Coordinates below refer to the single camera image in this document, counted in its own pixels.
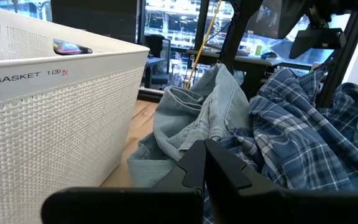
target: perforated plastic surface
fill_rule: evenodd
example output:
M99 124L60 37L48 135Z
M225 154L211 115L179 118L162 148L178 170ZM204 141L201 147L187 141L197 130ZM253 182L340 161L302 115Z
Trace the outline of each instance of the perforated plastic surface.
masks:
M41 223L48 195L118 165L148 49L4 11L0 26L0 223ZM105 53L56 56L53 38Z

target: blue plaid shirt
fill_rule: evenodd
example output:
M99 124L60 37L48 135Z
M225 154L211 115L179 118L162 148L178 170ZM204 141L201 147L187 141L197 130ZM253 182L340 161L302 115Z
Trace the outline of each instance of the blue plaid shirt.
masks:
M277 72L250 101L252 130L220 144L288 189L358 190L358 85L340 85L332 108L316 109L322 77ZM213 223L207 192L204 223Z

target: denim jeans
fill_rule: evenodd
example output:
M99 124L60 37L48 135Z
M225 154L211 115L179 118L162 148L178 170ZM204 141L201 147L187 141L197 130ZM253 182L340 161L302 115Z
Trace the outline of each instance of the denim jeans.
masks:
M151 187L167 175L196 140L224 137L233 128L250 128L249 103L222 64L210 68L190 88L171 86L158 105L153 132L128 158L136 187Z

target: crumpled clothing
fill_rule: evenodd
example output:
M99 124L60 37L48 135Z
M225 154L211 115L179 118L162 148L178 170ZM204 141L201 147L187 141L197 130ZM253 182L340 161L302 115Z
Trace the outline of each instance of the crumpled clothing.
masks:
M322 77L280 70L250 101L252 129L233 129L220 145L288 189L358 190L358 85L340 85L332 108L316 109ZM213 222L206 196L204 223Z
M218 141L233 128L250 128L248 114L247 98L223 64L210 68L190 90L168 87L153 132L127 160L133 184L156 184L196 140Z

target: window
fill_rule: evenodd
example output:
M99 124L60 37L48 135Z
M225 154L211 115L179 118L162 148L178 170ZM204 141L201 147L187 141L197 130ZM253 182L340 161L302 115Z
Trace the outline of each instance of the window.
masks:
M171 52L170 73L173 75L172 85L184 86L186 74L188 75L189 55L186 53Z
M14 5L13 1L0 0L0 9L16 12L25 16L52 21L52 11L50 1L18 1Z
M200 0L146 0L145 35L160 34L172 47L192 48L196 37Z
M214 3L210 3L208 18L206 22L205 31L207 31L209 23L212 19L213 13L218 6L218 1ZM209 35L210 40L208 44L214 45L222 45L224 39L226 38L226 32L228 28L228 24L231 20L234 11L229 2L222 2L221 7L219 8L219 12L215 18L215 22L213 24L213 29ZM255 13L255 16L262 16L271 18L266 26L272 27L274 25L278 25L277 14L272 13L266 7L261 7L259 12ZM349 20L350 14L345 14L341 16L332 16L332 22L329 23L331 28L342 28L345 29L347 21ZM309 49L303 55L299 56L296 59L289 59L289 54L291 51L291 47L293 41L296 37L296 34L299 30L305 30L309 24L309 20L307 16L303 16L297 25L292 29L292 31L282 40L269 38L269 34L266 33L266 36L260 36L255 34L247 34L245 33L242 41L240 43L239 50L246 50L250 52L251 55L255 55L258 50L258 54L264 54L267 52L275 52L280 58L284 59L284 61L288 63L297 63L303 65L312 65L314 62L322 63L324 62L329 55L333 52L333 50L324 50L324 49Z

